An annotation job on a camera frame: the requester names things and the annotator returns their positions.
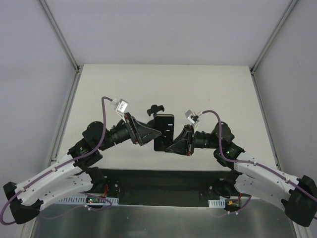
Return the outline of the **black smartphone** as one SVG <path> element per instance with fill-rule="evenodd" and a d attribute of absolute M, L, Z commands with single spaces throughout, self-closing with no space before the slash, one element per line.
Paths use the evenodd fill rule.
<path fill-rule="evenodd" d="M 156 114 L 154 116 L 155 129 L 161 135 L 154 139 L 154 150 L 157 152 L 165 151 L 173 142 L 174 137 L 174 115 Z"/>

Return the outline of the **black phone stand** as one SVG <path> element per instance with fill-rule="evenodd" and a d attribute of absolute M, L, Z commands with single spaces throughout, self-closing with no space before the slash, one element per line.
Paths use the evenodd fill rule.
<path fill-rule="evenodd" d="M 150 120 L 147 125 L 154 127 L 155 122 L 154 118 L 158 114 L 158 112 L 164 112 L 165 108 L 163 105 L 152 105 L 149 109 L 147 109 L 147 114 L 149 117 L 153 117 L 152 120 Z"/>

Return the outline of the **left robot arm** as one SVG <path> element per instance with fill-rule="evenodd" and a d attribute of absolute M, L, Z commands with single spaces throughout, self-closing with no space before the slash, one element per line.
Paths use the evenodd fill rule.
<path fill-rule="evenodd" d="M 104 189 L 105 178 L 93 165 L 102 159 L 101 151 L 126 140 L 143 146 L 161 136 L 154 126 L 136 120 L 129 113 L 111 130 L 105 121 L 94 121 L 82 133 L 83 138 L 53 165 L 20 183 L 3 186 L 14 223 L 24 224 L 61 198 L 91 190 Z"/>

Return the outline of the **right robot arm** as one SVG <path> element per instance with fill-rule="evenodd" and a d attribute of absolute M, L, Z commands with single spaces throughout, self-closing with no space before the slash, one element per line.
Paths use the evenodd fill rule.
<path fill-rule="evenodd" d="M 219 164 L 231 169 L 231 178 L 223 183 L 227 195 L 254 196 L 281 209 L 293 222 L 309 227 L 317 213 L 317 185 L 308 177 L 287 174 L 261 164 L 254 156 L 233 143 L 234 135 L 224 122 L 211 133 L 184 126 L 181 134 L 165 152 L 191 156 L 196 148 L 214 149 Z"/>

